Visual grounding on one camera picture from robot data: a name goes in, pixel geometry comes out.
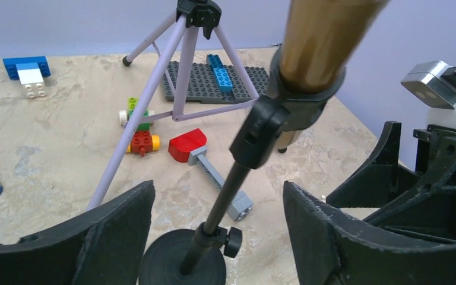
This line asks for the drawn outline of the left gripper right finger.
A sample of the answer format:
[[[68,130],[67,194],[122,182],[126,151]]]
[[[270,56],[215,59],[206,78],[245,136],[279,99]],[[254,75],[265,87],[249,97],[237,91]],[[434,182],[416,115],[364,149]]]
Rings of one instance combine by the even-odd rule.
[[[380,229],[293,182],[283,205],[300,284],[456,284],[456,243]]]

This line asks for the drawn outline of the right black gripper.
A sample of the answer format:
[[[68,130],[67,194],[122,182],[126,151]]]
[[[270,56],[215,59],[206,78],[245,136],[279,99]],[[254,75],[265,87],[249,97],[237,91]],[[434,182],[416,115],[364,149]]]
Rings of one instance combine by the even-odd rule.
[[[415,138],[434,148],[420,177],[399,164],[401,126],[395,121],[384,124],[369,157],[326,203],[337,208],[382,207],[364,221],[413,238],[456,242],[456,129],[414,129]]]

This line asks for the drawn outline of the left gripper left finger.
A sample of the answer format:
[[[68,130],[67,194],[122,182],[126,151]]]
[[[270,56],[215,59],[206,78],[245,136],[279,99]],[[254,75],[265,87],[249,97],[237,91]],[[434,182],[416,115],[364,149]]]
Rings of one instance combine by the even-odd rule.
[[[152,181],[48,229],[0,244],[0,284],[135,284],[151,225]]]

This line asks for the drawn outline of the black microphone stand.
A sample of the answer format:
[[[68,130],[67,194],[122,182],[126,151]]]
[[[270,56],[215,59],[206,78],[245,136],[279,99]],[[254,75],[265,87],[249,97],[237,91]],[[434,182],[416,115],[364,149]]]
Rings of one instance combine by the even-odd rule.
[[[225,259],[236,257],[243,241],[241,230],[220,227],[229,203],[249,172],[267,162],[283,133],[303,131],[318,120],[346,76],[346,66],[340,65],[324,89],[305,93],[284,82],[280,59],[277,51],[267,92],[256,100],[230,146],[234,163],[206,221],[195,230],[172,230],[158,237],[142,258],[140,284],[226,283]]]

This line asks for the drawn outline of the gold microphone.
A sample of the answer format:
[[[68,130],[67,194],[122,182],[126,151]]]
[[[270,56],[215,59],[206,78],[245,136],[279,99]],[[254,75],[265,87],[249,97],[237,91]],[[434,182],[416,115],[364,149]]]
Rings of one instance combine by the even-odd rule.
[[[271,75],[291,113],[276,143],[285,153],[341,87],[346,63],[388,1],[291,1]]]

